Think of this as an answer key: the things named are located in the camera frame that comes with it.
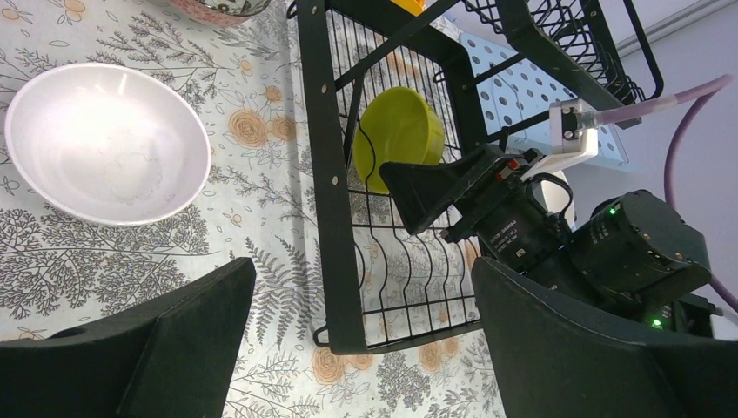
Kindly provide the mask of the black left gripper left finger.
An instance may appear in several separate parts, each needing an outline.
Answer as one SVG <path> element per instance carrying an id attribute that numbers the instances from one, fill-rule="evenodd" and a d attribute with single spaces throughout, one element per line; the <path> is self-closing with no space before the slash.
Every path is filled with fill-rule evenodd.
<path id="1" fill-rule="evenodd" d="M 45 340 L 1 345 L 4 417 L 219 417 L 256 279 L 238 258 Z"/>

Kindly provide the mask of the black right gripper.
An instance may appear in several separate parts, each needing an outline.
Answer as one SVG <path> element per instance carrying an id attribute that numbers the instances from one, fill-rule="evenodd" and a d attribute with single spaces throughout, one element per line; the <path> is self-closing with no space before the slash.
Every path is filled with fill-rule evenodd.
<path id="1" fill-rule="evenodd" d="M 409 234 L 424 232 L 454 208 L 460 218 L 443 229 L 444 241 L 476 236 L 494 258 L 524 273 L 556 253 L 572 232 L 565 210 L 552 212 L 534 196 L 543 182 L 572 192 L 557 176 L 533 171 L 543 158 L 535 148 L 507 154 L 487 144 L 449 164 L 386 162 L 379 175 Z"/>

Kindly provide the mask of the black wire dish rack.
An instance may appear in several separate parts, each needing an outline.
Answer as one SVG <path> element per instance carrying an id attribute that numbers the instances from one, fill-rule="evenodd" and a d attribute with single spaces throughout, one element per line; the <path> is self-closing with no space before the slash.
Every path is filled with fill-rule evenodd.
<path id="1" fill-rule="evenodd" d="M 441 247 L 441 257 L 431 255 L 426 241 L 413 250 L 400 241 L 397 225 L 376 220 L 372 204 L 391 206 L 390 197 L 349 184 L 359 107 L 370 93 L 392 84 L 379 74 L 381 60 L 398 49 L 411 53 L 422 70 L 419 84 L 439 93 L 432 106 L 444 119 L 444 146 L 456 158 L 483 144 L 506 146 L 514 134 L 547 120 L 539 112 L 504 120 L 497 129 L 486 127 L 492 115 L 475 97 L 477 88 L 522 61 L 598 110 L 645 98 L 622 66 L 600 1 L 465 2 L 466 12 L 513 47 L 511 56 L 478 73 L 468 52 L 432 26 L 452 7 L 440 1 L 417 16 L 391 1 L 295 1 L 288 9 L 299 27 L 325 292 L 325 324 L 313 339 L 335 354 L 386 354 L 481 327 L 471 315 L 468 279 L 450 272 L 451 246 Z M 357 232 L 386 232 L 387 241 L 379 243 L 382 253 L 399 243 L 408 260 L 425 261 L 429 278 L 442 281 L 440 298 L 365 309 L 360 293 L 368 262 L 355 243 Z"/>

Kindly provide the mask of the white bowl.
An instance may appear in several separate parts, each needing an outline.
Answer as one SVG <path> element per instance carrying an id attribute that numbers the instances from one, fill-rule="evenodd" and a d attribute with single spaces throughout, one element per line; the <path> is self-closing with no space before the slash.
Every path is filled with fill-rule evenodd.
<path id="1" fill-rule="evenodd" d="M 533 188 L 533 195 L 543 207 L 553 213 L 560 212 L 570 200 L 567 192 L 563 188 L 548 181 L 542 181 L 536 185 Z M 565 219 L 568 226 L 574 230 L 576 228 L 574 202 L 572 202 L 567 208 Z"/>
<path id="2" fill-rule="evenodd" d="M 12 164 L 57 209 L 107 226 L 177 214 L 203 190 L 211 145 L 171 87 L 114 64 L 67 64 L 22 86 L 4 118 Z"/>

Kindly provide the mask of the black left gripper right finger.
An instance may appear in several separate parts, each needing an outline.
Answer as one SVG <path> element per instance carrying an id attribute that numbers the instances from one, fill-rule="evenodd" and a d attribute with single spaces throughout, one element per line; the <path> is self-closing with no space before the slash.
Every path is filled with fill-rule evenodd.
<path id="1" fill-rule="evenodd" d="M 734 417 L 737 344 L 606 313 L 478 258 L 472 283 L 509 417 Z"/>

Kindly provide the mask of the white bowl front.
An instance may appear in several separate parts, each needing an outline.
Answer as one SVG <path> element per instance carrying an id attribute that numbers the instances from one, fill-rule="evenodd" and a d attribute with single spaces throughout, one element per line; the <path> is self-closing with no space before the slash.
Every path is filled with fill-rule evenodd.
<path id="1" fill-rule="evenodd" d="M 67 64 L 22 86 L 4 118 L 12 164 L 57 209 L 107 226 L 177 214 L 203 190 L 211 145 L 171 87 L 114 64 Z"/>

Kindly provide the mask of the pink patterned bowl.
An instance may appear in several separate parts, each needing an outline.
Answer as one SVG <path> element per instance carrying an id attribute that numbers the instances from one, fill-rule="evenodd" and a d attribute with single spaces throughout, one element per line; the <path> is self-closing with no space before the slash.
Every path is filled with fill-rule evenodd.
<path id="1" fill-rule="evenodd" d="M 230 27 L 265 11 L 271 0 L 168 0 L 165 3 L 200 24 Z"/>

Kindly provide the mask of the yellow-green bowl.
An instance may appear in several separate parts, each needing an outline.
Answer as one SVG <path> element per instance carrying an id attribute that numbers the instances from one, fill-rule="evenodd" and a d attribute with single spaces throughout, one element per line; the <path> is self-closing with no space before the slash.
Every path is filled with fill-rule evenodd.
<path id="1" fill-rule="evenodd" d="M 359 181 L 371 192 L 387 194 L 379 168 L 387 162 L 437 165 L 446 142 L 444 126 L 418 92 L 393 87 L 365 109 L 354 135 L 352 160 Z"/>

